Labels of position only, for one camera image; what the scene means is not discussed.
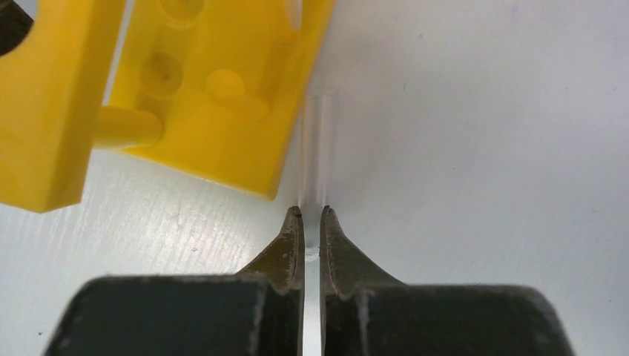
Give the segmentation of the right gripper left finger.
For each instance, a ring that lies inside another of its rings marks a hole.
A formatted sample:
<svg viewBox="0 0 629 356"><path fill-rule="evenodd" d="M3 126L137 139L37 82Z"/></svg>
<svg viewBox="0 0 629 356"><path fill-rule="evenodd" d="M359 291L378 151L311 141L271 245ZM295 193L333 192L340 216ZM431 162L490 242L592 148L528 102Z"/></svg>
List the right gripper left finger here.
<svg viewBox="0 0 629 356"><path fill-rule="evenodd" d="M301 211L234 274L104 276L68 303L46 355L301 355Z"/></svg>

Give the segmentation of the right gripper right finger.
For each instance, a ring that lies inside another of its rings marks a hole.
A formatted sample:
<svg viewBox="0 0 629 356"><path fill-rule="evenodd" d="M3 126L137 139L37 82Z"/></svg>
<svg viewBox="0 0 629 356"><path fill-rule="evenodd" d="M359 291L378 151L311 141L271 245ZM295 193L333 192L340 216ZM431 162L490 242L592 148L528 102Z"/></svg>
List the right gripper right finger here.
<svg viewBox="0 0 629 356"><path fill-rule="evenodd" d="M555 309L536 289L409 285L369 259L335 211L320 218L324 355L572 355Z"/></svg>

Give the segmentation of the yellow test tube rack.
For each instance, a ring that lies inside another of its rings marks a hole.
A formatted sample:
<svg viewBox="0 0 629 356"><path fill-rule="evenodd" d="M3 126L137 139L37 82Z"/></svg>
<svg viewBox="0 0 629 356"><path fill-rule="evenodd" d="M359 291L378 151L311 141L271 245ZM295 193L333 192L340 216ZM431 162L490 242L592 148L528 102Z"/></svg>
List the yellow test tube rack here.
<svg viewBox="0 0 629 356"><path fill-rule="evenodd" d="M81 201L121 150L272 200L333 1L1 3L1 202Z"/></svg>

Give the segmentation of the clear tube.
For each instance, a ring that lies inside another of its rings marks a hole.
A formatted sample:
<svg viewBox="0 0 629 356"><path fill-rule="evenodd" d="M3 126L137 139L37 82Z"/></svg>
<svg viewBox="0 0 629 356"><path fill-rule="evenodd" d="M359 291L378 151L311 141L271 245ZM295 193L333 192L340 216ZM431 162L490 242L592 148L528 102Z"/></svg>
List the clear tube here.
<svg viewBox="0 0 629 356"><path fill-rule="evenodd" d="M326 206L330 127L335 96L330 91L308 95L301 114L300 187L297 204L304 227L306 261L320 255L320 216Z"/></svg>

